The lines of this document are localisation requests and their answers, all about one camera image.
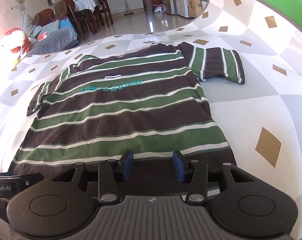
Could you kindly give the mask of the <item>green brown striped shirt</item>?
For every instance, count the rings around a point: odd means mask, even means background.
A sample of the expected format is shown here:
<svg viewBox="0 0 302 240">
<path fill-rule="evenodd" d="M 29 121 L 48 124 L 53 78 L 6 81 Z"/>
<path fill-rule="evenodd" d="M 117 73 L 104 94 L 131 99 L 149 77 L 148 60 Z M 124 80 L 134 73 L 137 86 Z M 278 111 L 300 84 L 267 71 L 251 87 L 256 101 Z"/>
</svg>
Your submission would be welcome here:
<svg viewBox="0 0 302 240">
<path fill-rule="evenodd" d="M 174 151 L 210 168 L 235 163 L 201 86 L 218 76 L 244 84 L 237 51 L 183 42 L 104 59 L 84 55 L 35 93 L 27 110 L 34 120 L 9 171 L 46 178 L 76 162 L 93 170 L 132 150 L 130 182 L 150 179 L 150 190 L 171 194 L 178 188 L 160 185 L 156 169 L 169 177 Z"/>
</svg>

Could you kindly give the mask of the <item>checkered diamond pattern tablecloth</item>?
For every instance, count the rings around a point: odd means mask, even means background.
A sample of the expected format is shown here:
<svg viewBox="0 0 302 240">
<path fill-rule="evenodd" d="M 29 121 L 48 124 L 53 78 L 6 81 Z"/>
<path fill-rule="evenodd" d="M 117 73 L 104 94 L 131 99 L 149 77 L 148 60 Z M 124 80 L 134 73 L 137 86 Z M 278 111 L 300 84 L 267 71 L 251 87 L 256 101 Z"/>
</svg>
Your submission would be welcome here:
<svg viewBox="0 0 302 240">
<path fill-rule="evenodd" d="M 104 37 L 60 52 L 9 64 L 0 52 L 0 172 L 5 172 L 32 119 L 26 116 L 39 86 L 85 55 L 121 55 L 154 42 L 190 42 L 236 50 L 245 83 L 216 77 L 202 83 L 213 119 L 239 167 L 292 197 L 299 209 L 291 233 L 302 238 L 302 29 L 260 0 L 209 0 L 180 28 Z"/>
</svg>

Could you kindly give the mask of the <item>red knitted cloth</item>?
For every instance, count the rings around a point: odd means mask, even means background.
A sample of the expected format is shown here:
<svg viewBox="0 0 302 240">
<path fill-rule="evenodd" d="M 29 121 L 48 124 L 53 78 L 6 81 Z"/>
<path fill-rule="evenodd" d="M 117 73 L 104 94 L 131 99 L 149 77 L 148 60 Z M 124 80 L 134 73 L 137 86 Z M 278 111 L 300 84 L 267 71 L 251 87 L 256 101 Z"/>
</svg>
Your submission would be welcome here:
<svg viewBox="0 0 302 240">
<path fill-rule="evenodd" d="M 31 41 L 19 28 L 12 28 L 5 33 L 2 46 L 11 53 L 19 55 L 28 53 L 32 48 Z"/>
</svg>

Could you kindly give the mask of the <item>checkered fabric sofa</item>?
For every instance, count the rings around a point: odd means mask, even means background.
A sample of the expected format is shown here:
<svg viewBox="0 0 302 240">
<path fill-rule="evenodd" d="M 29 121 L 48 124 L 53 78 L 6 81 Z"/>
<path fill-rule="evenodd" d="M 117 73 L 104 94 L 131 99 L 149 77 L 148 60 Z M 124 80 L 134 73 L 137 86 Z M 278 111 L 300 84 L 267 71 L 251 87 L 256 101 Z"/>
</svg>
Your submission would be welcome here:
<svg viewBox="0 0 302 240">
<path fill-rule="evenodd" d="M 63 27 L 51 33 L 41 41 L 37 41 L 25 56 L 45 55 L 67 49 L 77 43 L 77 33 L 72 27 Z"/>
</svg>

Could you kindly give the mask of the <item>dark wooden dining chair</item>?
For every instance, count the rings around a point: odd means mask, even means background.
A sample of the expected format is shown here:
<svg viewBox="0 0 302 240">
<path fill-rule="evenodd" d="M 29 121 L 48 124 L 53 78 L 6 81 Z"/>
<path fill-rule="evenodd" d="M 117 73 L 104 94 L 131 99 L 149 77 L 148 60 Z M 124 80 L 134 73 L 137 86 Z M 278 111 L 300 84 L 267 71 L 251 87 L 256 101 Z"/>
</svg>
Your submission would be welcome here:
<svg viewBox="0 0 302 240">
<path fill-rule="evenodd" d="M 97 0 L 102 6 L 95 5 L 94 0 L 61 0 L 55 4 L 55 18 L 62 22 L 62 19 L 68 18 L 71 26 L 75 29 L 83 41 L 83 27 L 89 25 L 93 34 L 98 32 L 99 26 L 104 25 L 104 18 L 107 26 L 114 24 L 111 10 L 107 0 Z"/>
</svg>

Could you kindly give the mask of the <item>brown cardboard box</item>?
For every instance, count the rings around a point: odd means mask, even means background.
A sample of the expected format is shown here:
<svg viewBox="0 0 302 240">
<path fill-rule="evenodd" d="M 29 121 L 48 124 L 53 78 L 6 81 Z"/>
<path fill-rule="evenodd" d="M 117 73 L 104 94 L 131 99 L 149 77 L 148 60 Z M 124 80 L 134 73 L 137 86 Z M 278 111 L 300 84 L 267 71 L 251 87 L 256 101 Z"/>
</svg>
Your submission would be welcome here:
<svg viewBox="0 0 302 240">
<path fill-rule="evenodd" d="M 188 0 L 188 13 L 191 17 L 197 17 L 203 12 L 201 0 Z"/>
</svg>

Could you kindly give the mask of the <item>plastic bag on floor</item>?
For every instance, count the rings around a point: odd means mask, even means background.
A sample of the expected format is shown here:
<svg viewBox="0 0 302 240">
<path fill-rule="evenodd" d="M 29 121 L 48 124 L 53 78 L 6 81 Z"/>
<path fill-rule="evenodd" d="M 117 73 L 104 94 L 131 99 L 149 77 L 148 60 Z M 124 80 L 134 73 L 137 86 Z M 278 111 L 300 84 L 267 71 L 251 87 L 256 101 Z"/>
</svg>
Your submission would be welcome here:
<svg viewBox="0 0 302 240">
<path fill-rule="evenodd" d="M 166 11 L 166 7 L 163 4 L 160 4 L 152 8 L 153 14 L 163 14 Z"/>
</svg>

